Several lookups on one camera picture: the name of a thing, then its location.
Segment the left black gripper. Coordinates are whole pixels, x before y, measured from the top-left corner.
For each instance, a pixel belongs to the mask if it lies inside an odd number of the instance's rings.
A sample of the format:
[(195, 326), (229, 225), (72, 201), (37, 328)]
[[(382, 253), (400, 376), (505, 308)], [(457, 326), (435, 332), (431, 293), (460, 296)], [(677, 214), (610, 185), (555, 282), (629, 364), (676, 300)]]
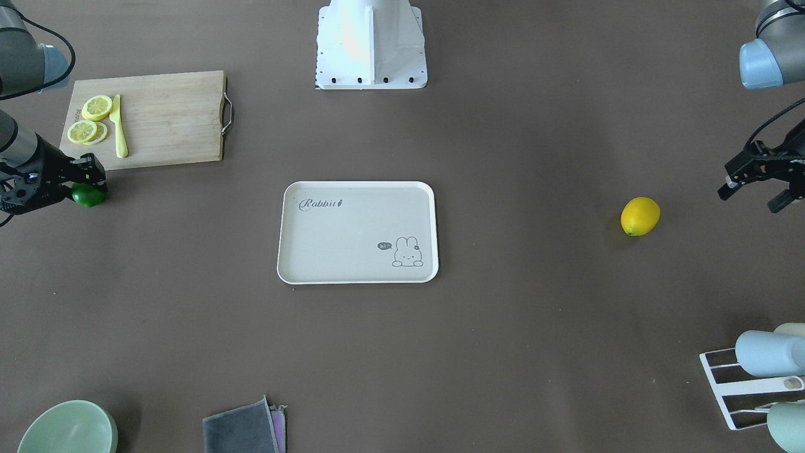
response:
[(789, 204), (804, 198), (804, 121), (800, 121), (777, 147), (767, 147), (761, 140), (751, 141), (736, 157), (725, 164), (727, 177), (717, 190), (722, 201), (732, 197), (746, 184), (775, 179), (788, 188), (770, 199), (767, 207), (777, 214)]

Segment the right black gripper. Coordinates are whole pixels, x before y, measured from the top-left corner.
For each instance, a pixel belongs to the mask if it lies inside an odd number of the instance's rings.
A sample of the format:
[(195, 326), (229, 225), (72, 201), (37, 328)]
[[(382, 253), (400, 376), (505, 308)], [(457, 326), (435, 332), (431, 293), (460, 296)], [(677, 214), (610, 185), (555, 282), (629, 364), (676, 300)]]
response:
[(95, 155), (75, 159), (48, 151), (18, 167), (3, 161), (2, 211), (23, 215), (65, 199), (72, 201), (73, 183), (92, 184), (106, 193), (106, 173)]

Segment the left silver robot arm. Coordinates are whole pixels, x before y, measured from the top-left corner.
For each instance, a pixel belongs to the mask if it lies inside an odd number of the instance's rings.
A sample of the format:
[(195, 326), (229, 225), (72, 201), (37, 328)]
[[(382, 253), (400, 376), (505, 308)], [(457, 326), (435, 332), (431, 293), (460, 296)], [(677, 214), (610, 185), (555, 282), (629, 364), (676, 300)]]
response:
[[(754, 29), (754, 40), (743, 44), (739, 52), (739, 70), (745, 89), (770, 89), (803, 81), (803, 2), (762, 1)], [(803, 100), (799, 99), (765, 121), (748, 137), (741, 152), (725, 164), (725, 184), (717, 192), (721, 200), (728, 200), (747, 184), (770, 179), (788, 184), (787, 189), (768, 202), (773, 214), (803, 200), (803, 121), (799, 121), (776, 147), (768, 147), (756, 139), (765, 127), (802, 104)]]

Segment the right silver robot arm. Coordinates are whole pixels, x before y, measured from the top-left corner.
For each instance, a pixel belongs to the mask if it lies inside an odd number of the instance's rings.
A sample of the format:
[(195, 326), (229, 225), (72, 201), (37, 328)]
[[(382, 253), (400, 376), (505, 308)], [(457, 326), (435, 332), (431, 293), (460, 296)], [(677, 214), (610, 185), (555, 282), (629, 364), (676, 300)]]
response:
[[(63, 35), (1, 2), (2, 100), (64, 86), (75, 50)], [(64, 200), (93, 207), (106, 200), (104, 167), (92, 153), (68, 157), (57, 146), (1, 112), (2, 212), (9, 218)]]

